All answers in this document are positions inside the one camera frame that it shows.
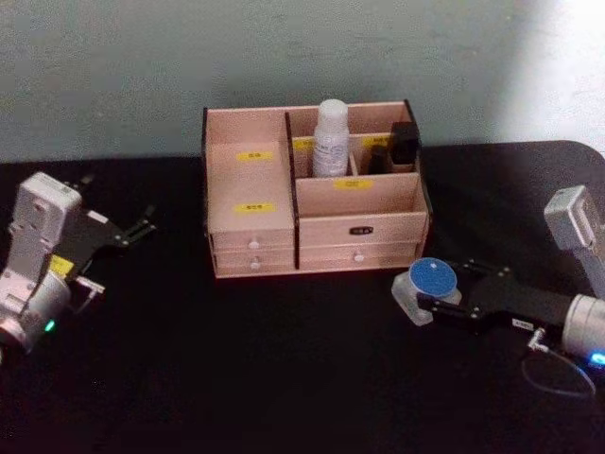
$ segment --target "table surface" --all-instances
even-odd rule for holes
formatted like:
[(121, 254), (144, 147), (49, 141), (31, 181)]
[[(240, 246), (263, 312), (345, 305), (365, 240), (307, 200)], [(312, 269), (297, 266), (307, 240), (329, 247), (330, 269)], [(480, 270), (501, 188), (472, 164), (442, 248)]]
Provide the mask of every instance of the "table surface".
[[(605, 163), (577, 143), (426, 148), (428, 253), (512, 267), (522, 282), (589, 291), (542, 210), (585, 183), (605, 213)], [(527, 333), (476, 337), (414, 326), (390, 295), (396, 271), (217, 282), (202, 234), (200, 160), (0, 166), (0, 225), (17, 184), (93, 171), (88, 206), (118, 225), (157, 205), (157, 234), (89, 272), (107, 295), (58, 323), (0, 374), (2, 448), (171, 452), (599, 452), (596, 401), (539, 393), (520, 373)], [(8, 249), (9, 236), (0, 234)], [(534, 367), (562, 375), (561, 367)]]

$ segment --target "drawer knob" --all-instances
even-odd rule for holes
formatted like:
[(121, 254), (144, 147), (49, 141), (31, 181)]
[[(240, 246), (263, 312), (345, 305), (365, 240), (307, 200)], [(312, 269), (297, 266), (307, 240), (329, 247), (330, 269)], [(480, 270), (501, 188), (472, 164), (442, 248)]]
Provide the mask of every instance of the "drawer knob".
[(261, 262), (258, 260), (258, 257), (252, 259), (250, 262), (250, 269), (254, 271), (261, 269)]

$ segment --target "green led light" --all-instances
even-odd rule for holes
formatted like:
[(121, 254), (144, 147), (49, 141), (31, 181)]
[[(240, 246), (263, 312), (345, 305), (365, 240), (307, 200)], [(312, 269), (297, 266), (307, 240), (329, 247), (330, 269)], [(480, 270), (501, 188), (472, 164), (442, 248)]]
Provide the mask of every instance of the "green led light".
[(54, 327), (55, 327), (55, 321), (51, 320), (50, 322), (48, 322), (46, 324), (46, 327), (44, 328), (44, 332), (47, 333), (49, 331), (52, 331)]

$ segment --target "cable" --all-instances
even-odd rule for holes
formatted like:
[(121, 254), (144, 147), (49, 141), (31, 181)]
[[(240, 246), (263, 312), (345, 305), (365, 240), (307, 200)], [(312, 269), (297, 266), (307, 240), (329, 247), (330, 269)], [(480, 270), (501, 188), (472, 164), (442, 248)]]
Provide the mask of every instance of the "cable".
[(574, 363), (572, 360), (570, 360), (570, 359), (564, 357), (563, 355), (560, 355), (557, 352), (554, 352), (550, 349), (548, 349), (546, 351), (543, 351), (543, 350), (538, 350), (538, 351), (540, 351), (542, 353), (546, 353), (548, 355), (552, 355), (554, 358), (560, 360), (561, 362), (564, 362), (569, 367), (574, 369), (584, 379), (584, 382), (590, 388), (590, 392), (579, 393), (579, 392), (575, 392), (575, 391), (561, 390), (561, 389), (551, 388), (549, 386), (541, 385), (540, 383), (536, 382), (533, 378), (531, 378), (531, 376), (527, 372), (527, 357), (525, 357), (521, 361), (521, 372), (523, 373), (523, 378), (527, 381), (527, 383), (529, 383), (531, 386), (533, 386), (534, 388), (536, 388), (544, 393), (551, 393), (551, 394), (555, 394), (555, 395), (561, 395), (564, 397), (573, 397), (576, 399), (593, 399), (593, 398), (595, 398), (595, 396), (596, 396), (595, 383), (584, 371), (582, 371), (582, 369), (576, 363)]

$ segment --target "plastic container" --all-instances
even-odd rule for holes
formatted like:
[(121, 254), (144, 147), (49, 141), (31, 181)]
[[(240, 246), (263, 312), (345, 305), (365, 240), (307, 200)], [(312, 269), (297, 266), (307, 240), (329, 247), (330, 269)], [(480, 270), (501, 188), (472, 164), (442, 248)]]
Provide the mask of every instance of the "plastic container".
[(416, 260), (409, 271), (395, 277), (391, 293), (401, 309), (417, 326), (433, 321), (433, 314), (418, 307), (418, 293), (458, 305), (462, 294), (456, 288), (458, 279), (452, 268), (438, 258)]
[(314, 177), (343, 177), (349, 164), (349, 126), (347, 105), (337, 99), (320, 104), (313, 148)]

